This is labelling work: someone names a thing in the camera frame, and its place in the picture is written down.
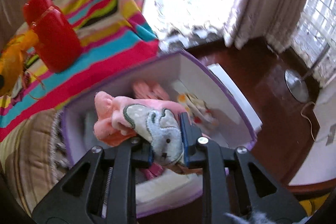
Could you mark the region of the pink bunny towel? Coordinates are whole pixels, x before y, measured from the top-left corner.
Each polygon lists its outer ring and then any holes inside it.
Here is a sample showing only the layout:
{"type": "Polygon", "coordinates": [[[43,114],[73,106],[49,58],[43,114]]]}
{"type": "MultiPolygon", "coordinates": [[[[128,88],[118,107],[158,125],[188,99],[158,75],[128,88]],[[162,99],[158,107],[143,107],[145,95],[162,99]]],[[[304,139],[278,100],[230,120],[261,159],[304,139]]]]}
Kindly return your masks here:
{"type": "Polygon", "coordinates": [[[186,109],[177,102],[113,97],[100,91],[94,97],[97,122],[94,135],[116,147],[139,135],[148,141],[154,161],[162,166],[185,165],[179,115],[186,109]]]}

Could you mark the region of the orange fruit print cloth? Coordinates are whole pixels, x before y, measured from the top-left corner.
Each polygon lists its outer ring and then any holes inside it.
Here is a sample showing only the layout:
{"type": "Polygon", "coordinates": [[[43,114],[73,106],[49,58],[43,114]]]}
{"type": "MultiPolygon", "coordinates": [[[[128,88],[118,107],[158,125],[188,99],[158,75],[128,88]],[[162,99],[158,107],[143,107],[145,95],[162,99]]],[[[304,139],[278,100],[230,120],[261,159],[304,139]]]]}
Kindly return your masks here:
{"type": "Polygon", "coordinates": [[[207,107],[206,102],[200,100],[195,94],[179,94],[177,101],[184,106],[195,124],[201,124],[209,128],[218,125],[218,121],[213,117],[212,111],[207,107]]]}

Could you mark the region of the pink fleece cloth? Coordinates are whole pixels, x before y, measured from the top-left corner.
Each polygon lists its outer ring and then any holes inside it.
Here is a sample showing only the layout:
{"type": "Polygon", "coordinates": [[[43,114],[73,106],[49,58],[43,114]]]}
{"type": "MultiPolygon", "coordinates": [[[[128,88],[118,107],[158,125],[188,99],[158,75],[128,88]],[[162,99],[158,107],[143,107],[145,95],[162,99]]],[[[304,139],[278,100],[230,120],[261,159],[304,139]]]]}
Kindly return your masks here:
{"type": "Polygon", "coordinates": [[[137,99],[170,100],[165,89],[157,82],[139,80],[133,83],[132,89],[137,99]]]}

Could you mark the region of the yellow orange cloth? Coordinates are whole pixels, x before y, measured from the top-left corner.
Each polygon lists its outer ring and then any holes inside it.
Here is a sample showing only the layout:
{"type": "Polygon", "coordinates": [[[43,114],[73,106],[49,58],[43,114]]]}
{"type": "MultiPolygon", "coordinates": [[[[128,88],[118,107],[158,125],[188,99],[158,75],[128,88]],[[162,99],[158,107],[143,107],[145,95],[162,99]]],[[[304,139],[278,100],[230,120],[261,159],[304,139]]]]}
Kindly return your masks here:
{"type": "Polygon", "coordinates": [[[1,51],[1,96],[10,95],[19,76],[23,76],[23,67],[27,51],[38,43],[33,30],[12,37],[1,51]]]}

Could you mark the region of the striped plush cushion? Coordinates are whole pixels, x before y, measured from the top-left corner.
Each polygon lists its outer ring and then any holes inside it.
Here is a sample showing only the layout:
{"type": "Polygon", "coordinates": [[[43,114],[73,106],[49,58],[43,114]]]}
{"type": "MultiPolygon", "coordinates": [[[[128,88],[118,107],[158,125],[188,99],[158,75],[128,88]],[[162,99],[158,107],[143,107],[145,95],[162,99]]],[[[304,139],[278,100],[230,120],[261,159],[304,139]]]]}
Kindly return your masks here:
{"type": "Polygon", "coordinates": [[[49,109],[34,114],[1,142],[3,178],[28,215],[69,171],[54,169],[50,161],[50,133],[56,112],[49,109]]]}

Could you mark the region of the chrome floor lamp base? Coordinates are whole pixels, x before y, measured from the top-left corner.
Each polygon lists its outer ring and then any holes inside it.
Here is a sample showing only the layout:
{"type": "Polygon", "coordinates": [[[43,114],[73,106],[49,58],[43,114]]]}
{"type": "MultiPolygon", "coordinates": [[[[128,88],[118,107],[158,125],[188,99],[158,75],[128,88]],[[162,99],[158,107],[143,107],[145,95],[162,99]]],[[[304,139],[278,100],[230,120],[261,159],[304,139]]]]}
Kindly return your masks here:
{"type": "Polygon", "coordinates": [[[307,103],[309,101],[309,92],[307,89],[307,85],[305,80],[310,77],[315,68],[318,67],[323,58],[327,55],[331,46],[329,43],[326,43],[322,52],[318,55],[317,59],[311,66],[311,68],[304,74],[304,76],[300,76],[300,74],[291,69],[287,69],[284,73],[285,83],[290,91],[291,95],[300,103],[307,103]]]}

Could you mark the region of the red thermos flask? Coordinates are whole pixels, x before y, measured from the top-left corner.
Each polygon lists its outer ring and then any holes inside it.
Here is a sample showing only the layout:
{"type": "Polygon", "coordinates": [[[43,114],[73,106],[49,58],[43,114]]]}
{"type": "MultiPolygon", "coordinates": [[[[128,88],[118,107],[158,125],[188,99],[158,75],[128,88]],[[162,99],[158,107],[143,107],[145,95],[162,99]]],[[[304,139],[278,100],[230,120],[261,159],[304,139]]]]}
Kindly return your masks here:
{"type": "Polygon", "coordinates": [[[65,15],[52,0],[29,0],[23,16],[37,35],[34,48],[53,73],[69,68],[81,55],[81,44],[65,15]]]}

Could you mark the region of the multicolour striped table cloth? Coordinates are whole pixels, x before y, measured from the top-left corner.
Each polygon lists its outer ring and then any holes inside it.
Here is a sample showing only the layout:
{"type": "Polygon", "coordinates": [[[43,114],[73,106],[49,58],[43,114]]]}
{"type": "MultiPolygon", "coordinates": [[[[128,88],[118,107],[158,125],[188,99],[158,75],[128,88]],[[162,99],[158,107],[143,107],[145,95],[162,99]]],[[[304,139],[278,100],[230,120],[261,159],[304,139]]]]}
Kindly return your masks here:
{"type": "Polygon", "coordinates": [[[34,47],[23,76],[1,96],[1,138],[25,119],[58,108],[91,85],[156,55],[158,39],[142,15],[143,0],[55,0],[81,44],[81,55],[60,73],[49,71],[34,47]]]}

